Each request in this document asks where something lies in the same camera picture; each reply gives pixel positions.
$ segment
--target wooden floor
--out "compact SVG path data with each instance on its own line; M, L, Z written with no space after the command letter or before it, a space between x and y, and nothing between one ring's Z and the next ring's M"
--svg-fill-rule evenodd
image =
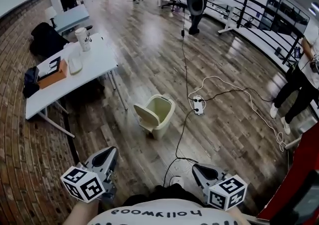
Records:
M147 194L163 183L167 167L174 159L185 115L190 111L181 49L183 13L171 12L169 7L160 9L157 0L144 0L140 4L131 0L87 0L86 7L93 32L100 32L116 54L117 79L129 109L124 111L105 76L100 79L105 85L103 93L94 84L87 84L67 97L72 111L69 121L81 160L106 146L119 149L114 176L118 188L115 205L119 206L127 197ZM189 27L186 12L185 29ZM283 74L243 38L232 32L219 36L217 31L222 28L219 22L203 18L199 35L189 36L186 31L189 91L200 87L204 77L215 75L237 86L254 88L266 99L273 98L283 84ZM199 94L208 98L230 89L217 79L209 79ZM146 137L133 108L157 93L170 94L176 103L162 140ZM276 131L283 131L280 117L289 110L296 95L284 103L276 120L269 116L271 103L262 101L253 92L252 97L258 112ZM284 135L285 142L298 136L298 123L310 114L308 108L293 120L292 134ZM207 103L203 115L191 114L178 154L242 177L249 187L245 204L240 208L254 215L270 200L288 169L287 153L279 151L273 131L252 111L245 93L218 96ZM172 175L182 176L185 189L201 198L191 166L184 160L175 162L167 182Z

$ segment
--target white sneaker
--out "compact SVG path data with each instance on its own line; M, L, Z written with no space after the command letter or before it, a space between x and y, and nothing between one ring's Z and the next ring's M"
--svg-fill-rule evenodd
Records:
M273 103L270 109L270 116L272 119L276 118L277 112L278 112L278 108L275 107L275 103Z
M281 118L281 123L282 123L283 126L284 126L284 130L285 130L286 135L289 135L289 134L290 134L290 126L289 126L288 123L286 123L285 117L282 117L282 118Z
M180 176L173 176L171 179L170 179L170 182L169 182L169 185L172 186L173 184L179 184L181 185L181 187L184 189L184 179Z

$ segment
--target black shoe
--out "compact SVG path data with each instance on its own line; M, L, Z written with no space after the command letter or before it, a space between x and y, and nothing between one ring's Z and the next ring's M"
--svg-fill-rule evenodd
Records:
M188 34L190 34L190 35L196 35L198 33L199 33L199 29L197 29L197 30L189 29L189 31L188 31Z

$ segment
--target red object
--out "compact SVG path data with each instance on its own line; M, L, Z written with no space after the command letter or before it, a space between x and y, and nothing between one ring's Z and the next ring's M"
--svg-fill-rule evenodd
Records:
M294 152L293 165L281 186L257 218L271 220L291 199L312 170L319 170L319 123L305 132ZM319 208L304 225L315 224Z

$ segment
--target railing post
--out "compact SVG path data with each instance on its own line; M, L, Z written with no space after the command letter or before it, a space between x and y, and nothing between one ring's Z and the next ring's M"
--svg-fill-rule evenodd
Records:
M239 19L237 21L237 28L240 27L240 23L241 23L241 20L243 19L244 12L245 12L245 9L246 9L246 5L247 5L247 0L244 1L243 8L240 11Z
M290 58L291 54L293 53L293 50L294 50L295 46L298 44L298 41L299 41L299 38L296 38L294 44L292 45L292 47L290 49L290 51L288 52L287 56L284 58L283 64L285 64L288 61L288 59Z

